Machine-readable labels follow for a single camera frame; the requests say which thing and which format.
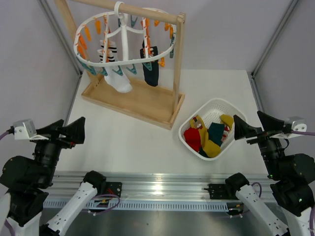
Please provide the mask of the yellow sock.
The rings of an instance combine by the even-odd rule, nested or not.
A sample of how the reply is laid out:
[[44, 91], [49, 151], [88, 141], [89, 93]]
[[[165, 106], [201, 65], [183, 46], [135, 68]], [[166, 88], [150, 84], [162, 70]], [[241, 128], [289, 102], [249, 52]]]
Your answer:
[[[222, 137], [222, 143], [226, 140], [228, 137], [232, 126], [234, 124], [234, 119], [229, 115], [221, 115], [220, 116], [220, 122], [221, 124], [225, 125], [223, 137]], [[201, 138], [201, 148], [199, 150], [199, 154], [206, 158], [215, 158], [221, 153], [221, 146], [219, 147], [215, 143], [213, 143], [208, 138], [208, 128], [202, 118], [199, 115], [194, 116], [189, 121], [190, 127], [195, 128], [199, 131], [200, 138]]]

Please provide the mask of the white round clip hanger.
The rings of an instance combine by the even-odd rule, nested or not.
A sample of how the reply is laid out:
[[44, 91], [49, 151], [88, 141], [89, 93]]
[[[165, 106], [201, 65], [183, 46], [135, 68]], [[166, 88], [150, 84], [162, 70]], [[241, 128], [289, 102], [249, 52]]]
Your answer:
[[[159, 66], [165, 67], [165, 56], [174, 56], [175, 39], [177, 36], [177, 17], [166, 13], [163, 10], [155, 8], [139, 8], [126, 5], [121, 1], [114, 2], [101, 2], [93, 1], [88, 3], [82, 0], [81, 3], [96, 5], [108, 9], [108, 12], [96, 14], [87, 20], [85, 20], [76, 30], [73, 49], [77, 58], [90, 66], [101, 69], [101, 74], [107, 76], [105, 70], [106, 67], [111, 66], [122, 66], [122, 65], [132, 65], [132, 68], [128, 68], [133, 74], [136, 74], [135, 65], [140, 63], [145, 66], [148, 70], [153, 69], [153, 63], [156, 61]], [[165, 31], [170, 32], [171, 43], [166, 51], [161, 53], [153, 53], [153, 47], [151, 46], [150, 36], [149, 36], [149, 26], [150, 20], [155, 21], [157, 26], [160, 22], [165, 23]], [[91, 41], [91, 34], [88, 28], [90, 22], [95, 22], [95, 29], [98, 34], [103, 33], [104, 39], [102, 41], [103, 48], [100, 50], [102, 55], [102, 61], [92, 62], [87, 59], [84, 51], [87, 49], [81, 32], [84, 31], [88, 41]], [[142, 48], [142, 55], [140, 59], [130, 59], [129, 58], [129, 48], [128, 48], [128, 36], [127, 33], [132, 32], [143, 37], [144, 47]], [[107, 45], [110, 38], [115, 35], [121, 35], [122, 44], [122, 56], [123, 59], [116, 62], [107, 62]]]

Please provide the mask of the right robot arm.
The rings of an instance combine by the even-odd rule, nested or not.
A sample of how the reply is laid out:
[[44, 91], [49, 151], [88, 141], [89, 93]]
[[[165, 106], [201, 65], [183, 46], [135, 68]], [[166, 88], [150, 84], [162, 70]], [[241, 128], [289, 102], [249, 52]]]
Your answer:
[[256, 195], [253, 186], [241, 173], [225, 180], [225, 194], [240, 200], [274, 236], [313, 236], [315, 234], [315, 198], [310, 183], [315, 180], [315, 161], [303, 154], [286, 155], [281, 139], [288, 141], [308, 135], [305, 121], [300, 117], [286, 120], [257, 111], [262, 127], [253, 127], [234, 115], [234, 139], [245, 138], [257, 144], [268, 172], [272, 194], [283, 210], [283, 223]]

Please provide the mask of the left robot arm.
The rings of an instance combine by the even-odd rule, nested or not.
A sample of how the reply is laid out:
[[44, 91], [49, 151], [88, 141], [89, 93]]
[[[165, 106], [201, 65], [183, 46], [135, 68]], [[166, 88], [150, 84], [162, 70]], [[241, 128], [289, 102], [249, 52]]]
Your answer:
[[64, 236], [73, 220], [95, 196], [106, 193], [106, 177], [96, 171], [85, 174], [78, 190], [66, 205], [47, 223], [40, 225], [45, 189], [52, 180], [62, 149], [72, 149], [84, 143], [85, 121], [80, 117], [65, 126], [60, 119], [41, 129], [36, 129], [31, 119], [16, 121], [5, 134], [15, 140], [35, 143], [33, 158], [11, 157], [4, 165], [0, 183], [7, 187], [9, 199], [3, 222], [15, 236]]

